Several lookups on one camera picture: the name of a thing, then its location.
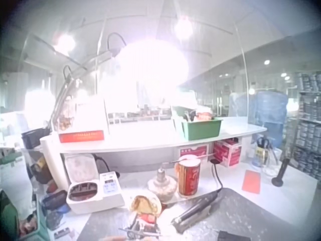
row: red label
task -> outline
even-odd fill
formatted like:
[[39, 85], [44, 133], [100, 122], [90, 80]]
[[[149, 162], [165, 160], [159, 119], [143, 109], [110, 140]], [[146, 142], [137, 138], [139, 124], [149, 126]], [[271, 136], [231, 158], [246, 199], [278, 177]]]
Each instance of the red label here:
[[188, 167], [186, 169], [186, 188], [185, 195], [193, 195], [197, 192], [200, 179], [200, 166]]
[[197, 192], [200, 179], [200, 165], [186, 167], [179, 165], [179, 193], [184, 196], [194, 195]]
[[61, 143], [103, 141], [104, 131], [89, 131], [59, 134]]

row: ceiling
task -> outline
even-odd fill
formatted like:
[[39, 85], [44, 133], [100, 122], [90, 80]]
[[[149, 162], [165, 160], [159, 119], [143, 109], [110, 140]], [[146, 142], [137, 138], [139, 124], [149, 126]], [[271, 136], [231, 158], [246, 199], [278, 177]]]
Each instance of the ceiling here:
[[[193, 26], [193, 35], [183, 42], [174, 32], [180, 16], [188, 16]], [[66, 64], [72, 69], [77, 64], [46, 43], [54, 46], [61, 34], [70, 34], [76, 42], [70, 58], [84, 63], [97, 53], [101, 34], [102, 52], [108, 34], [117, 32], [127, 43], [145, 38], [171, 42], [185, 55], [191, 79], [240, 55], [242, 49], [247, 52], [319, 26], [317, 13], [299, 0], [33, 0], [25, 1], [11, 18], [3, 33], [2, 55], [17, 55], [20, 61], [61, 73]], [[113, 36], [110, 46], [123, 44]]]

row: green plastic box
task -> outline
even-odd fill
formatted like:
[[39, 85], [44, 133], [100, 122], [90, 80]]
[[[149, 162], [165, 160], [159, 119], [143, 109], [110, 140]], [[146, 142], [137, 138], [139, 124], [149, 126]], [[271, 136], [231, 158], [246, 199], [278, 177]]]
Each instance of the green plastic box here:
[[220, 134], [221, 119], [203, 122], [187, 122], [180, 118], [173, 120], [176, 131], [188, 141], [217, 137]]
[[26, 236], [19, 238], [19, 219], [16, 208], [12, 205], [4, 191], [0, 192], [1, 206], [1, 228], [6, 231], [11, 240], [23, 241], [49, 241], [49, 234], [46, 226], [46, 218], [42, 212], [38, 197], [37, 203], [37, 222], [38, 228]]

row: box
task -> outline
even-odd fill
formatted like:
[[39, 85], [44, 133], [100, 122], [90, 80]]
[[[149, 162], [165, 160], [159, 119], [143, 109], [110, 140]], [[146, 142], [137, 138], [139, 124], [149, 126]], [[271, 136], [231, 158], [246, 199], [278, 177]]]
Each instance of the box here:
[[65, 101], [56, 127], [61, 143], [103, 141], [108, 129], [103, 98], [95, 95]]
[[231, 167], [240, 162], [241, 143], [232, 139], [214, 142], [213, 156], [225, 167]]
[[[195, 155], [197, 157], [207, 155], [209, 152], [209, 144], [199, 144], [199, 145], [192, 145], [186, 147], [179, 147], [178, 148], [178, 158], [185, 155]], [[208, 157], [201, 158], [202, 163], [206, 162]]]
[[187, 122], [182, 118], [174, 118], [176, 131], [188, 141], [217, 137], [220, 134], [221, 119], [202, 122]]
[[16, 208], [12, 205], [4, 191], [0, 192], [1, 204], [1, 217], [2, 223], [1, 228], [5, 230], [11, 240], [20, 241], [49, 241], [49, 234], [46, 226], [46, 218], [43, 214], [41, 204], [38, 201], [38, 197], [34, 195], [33, 200], [36, 204], [37, 213], [37, 230], [19, 237], [19, 219]]

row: black cable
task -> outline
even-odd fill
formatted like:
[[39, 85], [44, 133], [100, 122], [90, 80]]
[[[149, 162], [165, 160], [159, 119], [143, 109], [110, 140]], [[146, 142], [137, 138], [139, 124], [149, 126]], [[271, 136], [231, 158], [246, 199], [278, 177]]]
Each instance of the black cable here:
[[124, 44], [125, 46], [127, 46], [124, 38], [123, 38], [119, 33], [113, 32], [113, 33], [109, 34], [108, 37], [107, 37], [107, 50], [110, 50], [110, 49], [109, 49], [109, 39], [110, 39], [110, 37], [111, 37], [112, 35], [117, 35], [117, 36], [122, 40], [123, 44]]
[[213, 163], [212, 168], [211, 168], [212, 175], [213, 175], [213, 177], [215, 178], [214, 171], [213, 171], [213, 166], [214, 166], [217, 180], [219, 181], [219, 183], [220, 183], [220, 185], [221, 185], [221, 188], [220, 188], [219, 190], [217, 190], [217, 192], [220, 192], [220, 191], [223, 189], [223, 184], [222, 184], [222, 182], [221, 182], [221, 180], [220, 180], [220, 178], [219, 178], [219, 175], [217, 174], [217, 169], [216, 169], [217, 160], [212, 159], [212, 160], [211, 160], [211, 163]]
[[95, 154], [92, 154], [92, 155], [94, 156], [96, 162], [97, 162], [98, 160], [102, 161], [102, 162], [105, 164], [108, 172], [110, 172], [109, 166], [107, 165], [107, 163], [105, 162], [105, 160], [104, 160], [103, 158], [98, 157], [98, 156], [96, 156]]
[[[100, 160], [105, 164], [105, 166], [107, 168], [107, 171], [110, 172], [109, 166], [107, 165], [107, 163], [105, 162], [105, 160], [102, 157], [99, 157], [96, 154], [92, 154], [92, 155], [93, 155], [93, 157], [95, 159], [96, 165], [97, 165], [97, 161]], [[120, 173], [116, 172], [116, 171], [115, 171], [115, 173], [116, 173], [117, 178], [119, 178], [120, 177]]]
[[62, 70], [62, 72], [63, 72], [63, 74], [64, 74], [65, 80], [67, 79], [67, 76], [66, 76], [66, 69], [67, 69], [67, 68], [68, 68], [68, 70], [69, 70], [69, 74], [68, 74], [68, 75], [71, 74], [71, 68], [70, 68], [70, 66], [69, 66], [69, 65], [66, 65], [66, 66], [63, 68], [63, 70]]

